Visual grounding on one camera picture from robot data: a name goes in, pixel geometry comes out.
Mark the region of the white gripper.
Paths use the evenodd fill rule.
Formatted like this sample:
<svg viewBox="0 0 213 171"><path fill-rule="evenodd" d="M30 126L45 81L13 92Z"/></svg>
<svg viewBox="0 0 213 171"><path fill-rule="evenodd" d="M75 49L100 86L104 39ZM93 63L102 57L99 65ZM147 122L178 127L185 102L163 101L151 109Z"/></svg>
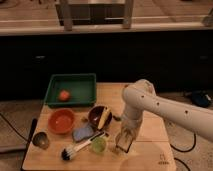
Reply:
<svg viewBox="0 0 213 171"><path fill-rule="evenodd" d="M121 123L121 132L118 133L115 137L115 147L120 150L123 150L125 153L128 153L132 145L132 141L134 141L138 136L141 123L141 117L134 119L123 115Z"/></svg>

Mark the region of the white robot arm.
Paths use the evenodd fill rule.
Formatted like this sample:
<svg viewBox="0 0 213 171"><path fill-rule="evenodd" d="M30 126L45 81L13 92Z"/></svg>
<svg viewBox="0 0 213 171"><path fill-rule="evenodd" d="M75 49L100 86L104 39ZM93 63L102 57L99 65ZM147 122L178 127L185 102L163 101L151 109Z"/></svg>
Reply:
<svg viewBox="0 0 213 171"><path fill-rule="evenodd" d="M122 99L121 131L115 142L116 147L125 153L138 136L144 111L166 118L213 142L213 110L159 97L154 85L146 79L126 86L122 90Z"/></svg>

